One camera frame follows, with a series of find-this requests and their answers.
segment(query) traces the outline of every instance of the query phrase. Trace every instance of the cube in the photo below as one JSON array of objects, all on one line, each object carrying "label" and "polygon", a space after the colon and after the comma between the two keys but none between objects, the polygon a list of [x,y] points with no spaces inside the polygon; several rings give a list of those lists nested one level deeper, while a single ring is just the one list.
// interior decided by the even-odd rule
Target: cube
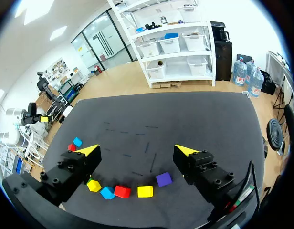
[{"label": "cube", "polygon": [[98,192],[101,190],[101,185],[98,181],[90,179],[86,184],[91,192]]},{"label": "cube", "polygon": [[153,197],[153,187],[152,186],[137,187],[137,197],[139,198]]},{"label": "cube", "polygon": [[157,178],[157,183],[159,187],[172,184],[172,180],[168,172],[157,175],[156,178]]},{"label": "cube", "polygon": [[78,137],[75,138],[73,142],[77,147],[80,147],[82,145],[82,141]]},{"label": "cube", "polygon": [[113,199],[115,197],[114,189],[111,187],[104,187],[104,189],[101,190],[100,193],[105,199]]},{"label": "cube", "polygon": [[76,146],[73,145],[73,144],[70,144],[70,145],[67,147],[67,150],[76,151]]},{"label": "cube", "polygon": [[117,185],[114,194],[120,198],[129,198],[131,189],[124,186]]}]

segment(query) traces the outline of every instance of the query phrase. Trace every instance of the red block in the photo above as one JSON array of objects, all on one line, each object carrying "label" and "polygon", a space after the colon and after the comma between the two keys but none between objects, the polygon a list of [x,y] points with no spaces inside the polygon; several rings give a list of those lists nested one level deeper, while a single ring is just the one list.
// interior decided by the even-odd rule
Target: red block
[{"label": "red block", "polygon": [[70,144],[70,145],[67,147],[67,150],[76,151],[76,146],[73,145],[73,144]]},{"label": "red block", "polygon": [[124,186],[116,186],[114,195],[121,198],[128,198],[130,196],[131,189]]}]

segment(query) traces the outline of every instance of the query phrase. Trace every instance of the wooden floor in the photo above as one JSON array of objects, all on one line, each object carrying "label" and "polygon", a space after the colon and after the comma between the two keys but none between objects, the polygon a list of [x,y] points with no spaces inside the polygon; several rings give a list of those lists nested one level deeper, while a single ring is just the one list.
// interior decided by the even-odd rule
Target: wooden floor
[{"label": "wooden floor", "polygon": [[[129,94],[161,93],[161,92],[192,92],[192,91],[222,91],[242,92],[243,87],[238,87],[232,82],[216,81],[216,86],[211,86],[211,81],[187,81],[183,82],[181,88],[171,89],[150,89],[138,62],[132,62],[106,70],[99,76],[92,77],[80,91],[80,94],[72,102],[75,106],[78,100],[109,97]],[[276,95],[261,93],[259,98],[252,98],[251,101],[257,113],[262,135],[266,137],[266,127],[270,119],[276,118],[277,110],[273,110]],[[50,143],[57,133],[59,123],[55,123],[48,136]],[[282,168],[282,158],[268,147],[268,157],[265,161],[265,173],[263,187],[272,186]],[[39,169],[32,171],[32,175],[39,179]]]}]

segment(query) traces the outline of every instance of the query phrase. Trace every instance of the white shelving unit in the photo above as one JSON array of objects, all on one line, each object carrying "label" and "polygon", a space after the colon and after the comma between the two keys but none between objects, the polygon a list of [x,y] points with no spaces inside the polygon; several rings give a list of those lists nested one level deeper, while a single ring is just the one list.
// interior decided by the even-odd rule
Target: white shelving unit
[{"label": "white shelving unit", "polygon": [[[216,55],[215,55],[215,42],[213,37],[213,31],[210,24],[210,21],[205,20],[206,15],[203,13],[205,12],[205,9],[203,7],[203,4],[198,2],[197,0],[193,0],[192,4],[198,4],[200,7],[200,11],[202,12],[202,22],[191,22],[191,23],[182,23],[182,24],[174,24],[174,25],[167,25],[162,26],[159,28],[155,28],[152,30],[146,30],[141,33],[137,34],[131,34],[131,32],[128,30],[125,21],[129,21],[129,19],[126,17],[125,12],[128,12],[132,14],[133,21],[135,23],[135,26],[139,28],[140,26],[137,25],[137,21],[135,19],[135,15],[139,14],[140,12],[144,11],[146,8],[156,8],[156,6],[160,6],[161,4],[170,4],[169,2],[178,2],[181,0],[138,0],[137,2],[127,6],[127,4],[124,3],[124,1],[116,1],[116,0],[107,0],[110,4],[112,10],[116,14],[117,19],[121,23],[122,28],[125,31],[125,34],[127,35],[130,44],[134,50],[134,53],[137,57],[137,60],[143,70],[143,73],[145,75],[145,78],[148,82],[149,87],[152,86],[152,83],[159,83],[159,82],[168,82],[168,81],[188,81],[188,80],[209,80],[212,81],[212,86],[215,86],[215,80],[216,80]],[[125,4],[125,7],[116,7],[115,4],[121,3]],[[163,36],[165,33],[173,32],[178,33],[181,38],[181,34],[186,31],[195,31],[195,30],[201,30],[203,31],[203,35],[206,37],[206,45],[204,51],[188,51],[186,46],[180,45],[181,52],[177,53],[171,53],[171,54],[164,54],[162,51],[160,55],[153,56],[153,57],[143,57],[141,58],[141,55],[139,54],[139,51],[137,49],[137,46],[135,45],[135,42],[139,39],[141,41],[149,40],[152,36],[154,37],[160,37]],[[208,59],[208,65],[206,74],[204,76],[192,76],[190,72],[190,68],[186,62],[187,56],[204,56]],[[150,61],[154,60],[163,60],[165,59],[168,62],[172,62],[172,64],[167,65],[167,73],[166,76],[162,79],[150,79],[148,72],[146,71],[146,68]]]}]

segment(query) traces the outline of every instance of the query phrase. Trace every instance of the glass door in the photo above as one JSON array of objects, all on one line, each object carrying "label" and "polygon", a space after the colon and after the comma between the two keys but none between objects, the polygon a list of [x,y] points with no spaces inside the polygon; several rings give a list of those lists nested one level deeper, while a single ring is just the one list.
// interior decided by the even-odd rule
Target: glass door
[{"label": "glass door", "polygon": [[72,45],[76,49],[78,55],[86,65],[89,71],[94,71],[97,66],[104,70],[102,64],[95,56],[94,51],[89,46],[82,34],[79,34],[75,40],[73,40]]},{"label": "glass door", "polygon": [[131,62],[128,50],[107,13],[86,27],[83,35],[105,69]]}]

